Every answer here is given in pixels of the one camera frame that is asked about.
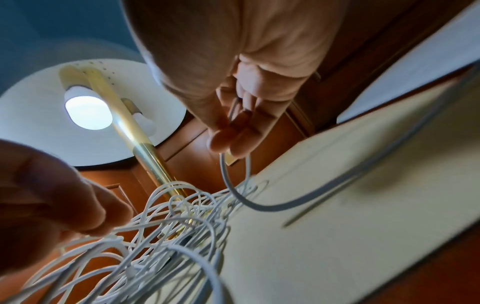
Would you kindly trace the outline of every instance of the cable bundle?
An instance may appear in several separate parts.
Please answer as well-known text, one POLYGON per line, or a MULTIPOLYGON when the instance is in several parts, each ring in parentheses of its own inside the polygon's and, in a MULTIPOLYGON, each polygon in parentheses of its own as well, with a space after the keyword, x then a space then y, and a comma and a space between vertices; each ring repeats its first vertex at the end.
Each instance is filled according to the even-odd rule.
MULTIPOLYGON (((237 187, 245 196, 250 196, 256 189, 248 187, 247 179, 237 187)), ((59 295, 58 303, 64 304, 76 284, 101 273, 109 275, 102 278, 79 304, 143 303, 193 264, 200 266, 201 270, 195 274, 179 302, 190 297, 193 297, 193 303, 204 302, 211 288, 213 302, 224 303, 217 266, 220 248, 228 234, 227 220, 239 207, 239 202, 227 189, 210 194, 185 182, 162 185, 151 194, 145 210, 128 225, 103 238, 84 237, 66 244, 64 248, 74 248, 44 266, 20 293, 3 304, 21 303, 48 285, 50 288, 39 304, 50 303, 59 295), (189 189, 193 194, 186 198, 174 196, 168 202, 155 204, 172 189, 189 189), (144 236, 146 229, 151 227, 154 231, 144 236), (136 231, 131 241, 118 235, 128 231, 136 231), (117 253, 106 252, 109 248, 116 249, 117 253), (83 273, 87 263, 96 257, 114 258, 119 264, 83 273), (68 259, 72 260, 55 269, 68 259)))

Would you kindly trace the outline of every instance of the light bulb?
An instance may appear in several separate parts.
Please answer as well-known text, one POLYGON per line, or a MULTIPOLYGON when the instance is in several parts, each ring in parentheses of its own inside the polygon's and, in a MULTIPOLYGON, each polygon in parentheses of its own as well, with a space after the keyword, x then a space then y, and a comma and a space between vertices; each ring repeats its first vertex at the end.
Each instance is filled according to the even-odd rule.
POLYGON ((132 116, 148 137, 155 134, 157 131, 157 126, 152 120, 145 117, 142 113, 134 113, 132 116))
POLYGON ((112 124, 108 105, 94 91, 74 86, 65 92, 65 109, 71 120, 84 129, 101 130, 112 124))

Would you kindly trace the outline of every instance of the skin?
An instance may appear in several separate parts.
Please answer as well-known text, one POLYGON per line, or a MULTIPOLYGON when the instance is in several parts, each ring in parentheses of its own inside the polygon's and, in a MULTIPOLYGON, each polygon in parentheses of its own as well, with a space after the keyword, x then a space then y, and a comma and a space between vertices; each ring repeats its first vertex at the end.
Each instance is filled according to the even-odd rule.
MULTIPOLYGON (((209 148, 249 154, 316 70, 347 0, 123 0, 155 79, 210 130, 209 148), (232 122, 226 108, 242 98, 232 122)), ((0 140, 0 276, 78 233, 105 235, 132 209, 61 160, 0 140)))

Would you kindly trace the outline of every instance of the person's right hand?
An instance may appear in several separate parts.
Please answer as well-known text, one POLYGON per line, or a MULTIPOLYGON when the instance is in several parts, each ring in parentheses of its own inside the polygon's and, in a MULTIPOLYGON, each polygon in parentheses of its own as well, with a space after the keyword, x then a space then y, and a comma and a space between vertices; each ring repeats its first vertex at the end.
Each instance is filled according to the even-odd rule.
POLYGON ((348 0, 123 0, 153 76, 212 134, 248 155, 317 69, 348 0), (242 98, 229 123, 223 107, 242 98))
POLYGON ((77 233, 127 224, 129 205, 61 160, 0 140, 0 276, 46 257, 77 233))

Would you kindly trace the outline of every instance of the blue ceiling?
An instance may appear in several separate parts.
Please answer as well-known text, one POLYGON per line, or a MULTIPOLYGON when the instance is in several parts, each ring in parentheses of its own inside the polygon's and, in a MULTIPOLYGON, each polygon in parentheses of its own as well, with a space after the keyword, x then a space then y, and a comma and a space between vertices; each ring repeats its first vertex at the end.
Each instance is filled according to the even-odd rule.
POLYGON ((39 69, 95 57, 141 61, 119 0, 0 0, 0 94, 39 69))

